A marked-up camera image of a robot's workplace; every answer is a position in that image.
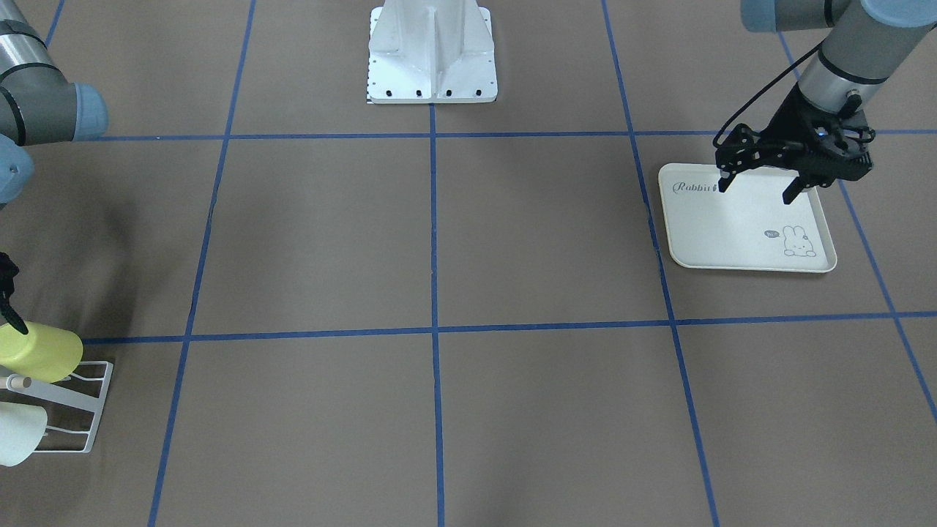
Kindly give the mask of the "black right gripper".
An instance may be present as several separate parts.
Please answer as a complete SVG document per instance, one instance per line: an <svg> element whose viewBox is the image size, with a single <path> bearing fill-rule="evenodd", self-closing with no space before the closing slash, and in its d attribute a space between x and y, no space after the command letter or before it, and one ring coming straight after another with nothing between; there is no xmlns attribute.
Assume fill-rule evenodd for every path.
<svg viewBox="0 0 937 527"><path fill-rule="evenodd" d="M1 307L4 320L20 334L28 334L26 322L12 307L11 296L15 292L15 277L20 268L6 253L1 253Z"/></svg>

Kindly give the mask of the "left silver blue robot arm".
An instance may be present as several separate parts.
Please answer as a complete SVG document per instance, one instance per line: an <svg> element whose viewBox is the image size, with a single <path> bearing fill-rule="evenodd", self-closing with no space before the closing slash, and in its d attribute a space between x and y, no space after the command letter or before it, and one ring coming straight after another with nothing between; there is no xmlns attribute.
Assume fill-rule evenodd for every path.
<svg viewBox="0 0 937 527"><path fill-rule="evenodd" d="M736 177L763 166L794 171L783 191L790 204L803 191L854 182L873 169L876 131L865 107L911 51L935 28L933 1L743 1L750 32L829 33L801 56L799 80L761 131L730 117L713 140L725 193Z"/></svg>

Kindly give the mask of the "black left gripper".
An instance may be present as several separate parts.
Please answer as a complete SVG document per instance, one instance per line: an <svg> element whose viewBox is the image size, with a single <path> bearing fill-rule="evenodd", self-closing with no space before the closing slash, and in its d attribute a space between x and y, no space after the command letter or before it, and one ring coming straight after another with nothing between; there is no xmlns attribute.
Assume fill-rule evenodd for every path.
<svg viewBox="0 0 937 527"><path fill-rule="evenodd" d="M860 109L863 101L853 89L833 111L826 111L814 107L795 86L763 130L745 123L724 127L714 138L717 191L726 193L739 174L760 167L794 171L782 193L784 206L811 187L860 180L873 169L869 146L876 139Z"/></svg>

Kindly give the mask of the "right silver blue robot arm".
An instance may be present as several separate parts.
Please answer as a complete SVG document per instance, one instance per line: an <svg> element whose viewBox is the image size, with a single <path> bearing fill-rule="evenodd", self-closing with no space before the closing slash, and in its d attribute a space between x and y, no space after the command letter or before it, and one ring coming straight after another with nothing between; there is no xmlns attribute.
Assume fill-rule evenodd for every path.
<svg viewBox="0 0 937 527"><path fill-rule="evenodd" d="M36 170L27 146L97 139L110 124L100 91L67 80L44 39L7 1L1 18L1 124L3 207L20 196Z"/></svg>

